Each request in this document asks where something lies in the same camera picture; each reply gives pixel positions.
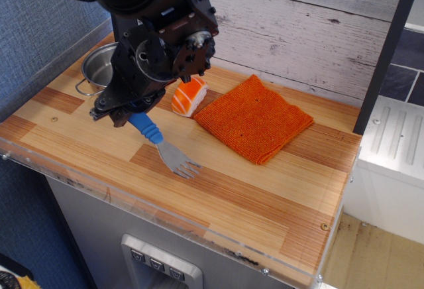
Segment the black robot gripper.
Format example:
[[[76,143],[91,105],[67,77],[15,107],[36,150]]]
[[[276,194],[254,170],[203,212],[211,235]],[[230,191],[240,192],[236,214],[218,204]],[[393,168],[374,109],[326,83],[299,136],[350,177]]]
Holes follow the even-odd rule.
[[[133,113],[148,113],[177,80],[203,76],[215,54],[215,20],[144,20],[124,33],[112,56],[113,77],[95,100],[94,120],[110,116],[123,127]]]

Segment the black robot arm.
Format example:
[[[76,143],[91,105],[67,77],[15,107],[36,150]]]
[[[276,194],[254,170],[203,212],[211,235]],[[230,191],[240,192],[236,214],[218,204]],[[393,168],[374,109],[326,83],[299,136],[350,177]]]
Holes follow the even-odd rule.
[[[122,127],[134,113],[149,112],[176,80],[203,76],[219,33],[210,0],[96,0],[116,17],[136,19],[111,58],[113,77],[95,100],[94,120],[109,116]]]

